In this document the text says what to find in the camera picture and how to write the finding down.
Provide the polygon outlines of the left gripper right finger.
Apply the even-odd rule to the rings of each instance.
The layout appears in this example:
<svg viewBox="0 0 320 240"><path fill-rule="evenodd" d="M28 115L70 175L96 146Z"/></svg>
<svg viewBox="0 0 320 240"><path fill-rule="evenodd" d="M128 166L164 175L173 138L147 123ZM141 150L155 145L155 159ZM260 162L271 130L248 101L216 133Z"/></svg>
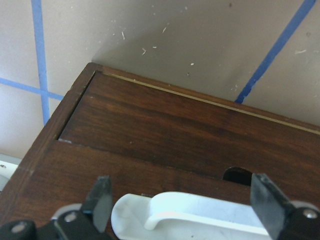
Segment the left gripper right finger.
<svg viewBox="0 0 320 240"><path fill-rule="evenodd" d="M294 212L289 198L265 173L251 176L250 204L271 238L281 235Z"/></svg>

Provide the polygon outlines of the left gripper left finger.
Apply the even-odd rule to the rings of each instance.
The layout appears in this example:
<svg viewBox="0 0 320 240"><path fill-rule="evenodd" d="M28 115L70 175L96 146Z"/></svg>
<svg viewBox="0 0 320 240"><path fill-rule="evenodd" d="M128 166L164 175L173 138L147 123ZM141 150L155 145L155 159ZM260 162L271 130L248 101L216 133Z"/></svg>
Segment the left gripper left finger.
<svg viewBox="0 0 320 240"><path fill-rule="evenodd" d="M112 183L109 175L99 176L82 204L82 213L98 232L105 231L113 208Z"/></svg>

